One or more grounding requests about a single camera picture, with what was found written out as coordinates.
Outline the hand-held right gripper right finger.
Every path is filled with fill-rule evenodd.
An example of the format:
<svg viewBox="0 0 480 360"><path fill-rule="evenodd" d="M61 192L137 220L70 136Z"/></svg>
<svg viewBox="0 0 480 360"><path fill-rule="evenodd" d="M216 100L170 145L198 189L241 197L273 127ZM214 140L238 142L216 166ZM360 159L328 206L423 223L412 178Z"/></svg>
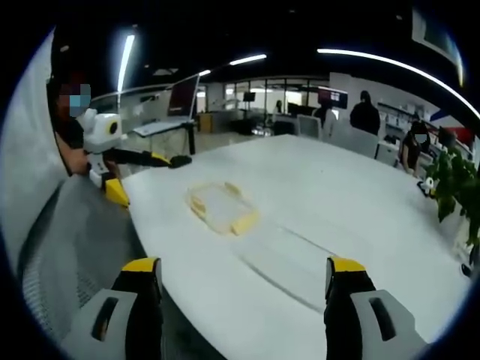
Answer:
<svg viewBox="0 0 480 360"><path fill-rule="evenodd" d="M327 359L417 359L428 346L414 316L352 259L327 259L323 319Z"/></svg>

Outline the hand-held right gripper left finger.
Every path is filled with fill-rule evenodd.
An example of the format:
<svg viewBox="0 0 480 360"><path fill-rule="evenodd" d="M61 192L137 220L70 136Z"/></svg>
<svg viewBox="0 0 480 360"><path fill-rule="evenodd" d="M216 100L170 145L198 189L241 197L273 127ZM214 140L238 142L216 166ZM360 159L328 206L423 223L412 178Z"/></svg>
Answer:
<svg viewBox="0 0 480 360"><path fill-rule="evenodd" d="M135 259L109 289L73 318L61 342L69 359L160 359L163 314L161 260Z"/></svg>

